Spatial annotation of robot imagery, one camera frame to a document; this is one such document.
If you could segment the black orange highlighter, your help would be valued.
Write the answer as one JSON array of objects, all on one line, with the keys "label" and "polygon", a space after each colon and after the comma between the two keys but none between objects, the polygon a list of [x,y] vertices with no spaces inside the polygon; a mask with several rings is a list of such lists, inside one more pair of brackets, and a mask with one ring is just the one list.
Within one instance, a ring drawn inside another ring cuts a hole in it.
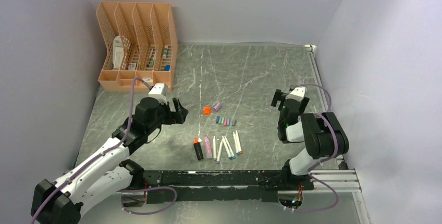
[{"label": "black orange highlighter", "polygon": [[201,148],[201,143],[198,138],[194,138],[193,147],[197,156],[197,160],[202,161],[204,159],[204,156]]}]

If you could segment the purple highlighter cap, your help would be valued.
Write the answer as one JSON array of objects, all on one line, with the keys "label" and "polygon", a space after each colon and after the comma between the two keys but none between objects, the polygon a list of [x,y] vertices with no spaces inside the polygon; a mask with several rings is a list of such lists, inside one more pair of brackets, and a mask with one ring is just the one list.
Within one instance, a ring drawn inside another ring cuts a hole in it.
[{"label": "purple highlighter cap", "polygon": [[219,109],[221,108],[221,103],[216,103],[214,106],[213,106],[213,111],[219,111]]}]

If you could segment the purple pink highlighter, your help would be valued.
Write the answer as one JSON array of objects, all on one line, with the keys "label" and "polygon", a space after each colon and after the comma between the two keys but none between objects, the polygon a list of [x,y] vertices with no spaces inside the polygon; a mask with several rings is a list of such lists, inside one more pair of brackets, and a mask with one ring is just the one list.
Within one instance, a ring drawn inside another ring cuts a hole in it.
[{"label": "purple pink highlighter", "polygon": [[204,143],[205,143],[206,158],[212,159],[213,153],[212,153],[211,142],[207,135],[204,137]]}]

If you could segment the white pen blue cap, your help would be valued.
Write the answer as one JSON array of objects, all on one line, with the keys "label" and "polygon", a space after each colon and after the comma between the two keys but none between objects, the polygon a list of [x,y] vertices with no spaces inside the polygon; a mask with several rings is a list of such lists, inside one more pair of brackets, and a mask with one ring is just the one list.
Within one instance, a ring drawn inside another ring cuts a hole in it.
[{"label": "white pen blue cap", "polygon": [[236,155],[239,156],[240,152],[239,152],[239,146],[238,146],[238,141],[237,141],[237,137],[236,137],[235,132],[233,132],[232,135],[234,137]]}]

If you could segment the white pen orange cap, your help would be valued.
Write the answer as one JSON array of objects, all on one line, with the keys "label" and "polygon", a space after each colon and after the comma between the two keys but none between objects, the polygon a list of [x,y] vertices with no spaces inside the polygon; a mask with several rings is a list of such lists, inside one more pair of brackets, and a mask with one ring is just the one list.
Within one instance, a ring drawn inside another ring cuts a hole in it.
[{"label": "white pen orange cap", "polygon": [[236,136],[238,151],[239,151],[240,154],[242,154],[243,151],[242,151],[242,148],[241,148],[241,143],[240,143],[240,138],[239,138],[238,130],[235,130],[235,136]]}]

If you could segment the white pen green cap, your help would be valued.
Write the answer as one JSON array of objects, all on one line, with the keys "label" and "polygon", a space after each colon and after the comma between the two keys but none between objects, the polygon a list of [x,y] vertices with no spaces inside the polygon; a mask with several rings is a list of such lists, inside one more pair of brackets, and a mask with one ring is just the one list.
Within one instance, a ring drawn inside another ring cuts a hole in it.
[{"label": "white pen green cap", "polygon": [[227,144],[227,141],[226,141],[226,138],[225,138],[224,135],[222,136],[222,140],[223,140],[223,144],[224,144],[224,147],[225,147],[225,149],[226,149],[226,152],[227,152],[227,154],[228,154],[228,157],[229,157],[230,160],[232,160],[232,159],[233,159],[233,156],[232,156],[232,154],[231,154],[231,152],[230,152],[230,149],[229,149],[229,147],[228,147],[228,144]]}]

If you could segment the white pen grey cap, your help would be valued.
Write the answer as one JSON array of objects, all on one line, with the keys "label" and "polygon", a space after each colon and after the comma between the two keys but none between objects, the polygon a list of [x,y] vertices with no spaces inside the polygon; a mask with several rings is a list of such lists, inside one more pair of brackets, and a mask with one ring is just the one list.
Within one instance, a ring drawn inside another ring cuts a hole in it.
[{"label": "white pen grey cap", "polygon": [[217,164],[220,164],[220,159],[221,159],[222,151],[223,151],[223,143],[224,143],[223,140],[221,140],[219,143],[219,147],[218,147],[218,151],[217,151],[217,158],[216,158]]}]

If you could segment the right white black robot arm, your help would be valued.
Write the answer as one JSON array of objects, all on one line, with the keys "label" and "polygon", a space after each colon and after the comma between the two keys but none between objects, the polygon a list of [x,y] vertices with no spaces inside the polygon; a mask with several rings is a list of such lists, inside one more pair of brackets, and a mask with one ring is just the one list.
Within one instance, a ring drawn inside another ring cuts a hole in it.
[{"label": "right white black robot arm", "polygon": [[295,189],[301,178],[309,174],[321,162],[346,154],[349,140],[331,111],[306,113],[309,98],[305,87],[294,87],[289,93],[277,89],[271,105],[278,107],[278,139],[285,144],[303,143],[305,148],[286,161],[274,179],[289,190]]}]

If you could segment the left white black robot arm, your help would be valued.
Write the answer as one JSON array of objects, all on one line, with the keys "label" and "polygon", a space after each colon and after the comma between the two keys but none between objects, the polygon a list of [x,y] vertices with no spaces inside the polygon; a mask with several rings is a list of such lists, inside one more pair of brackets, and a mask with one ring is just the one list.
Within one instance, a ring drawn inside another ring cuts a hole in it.
[{"label": "left white black robot arm", "polygon": [[163,125],[183,124],[189,113],[178,98],[175,110],[163,96],[148,96],[130,104],[129,116],[110,138],[77,167],[34,189],[32,223],[78,223],[94,206],[119,191],[136,191],[144,184],[144,169],[130,159],[149,135]]}]

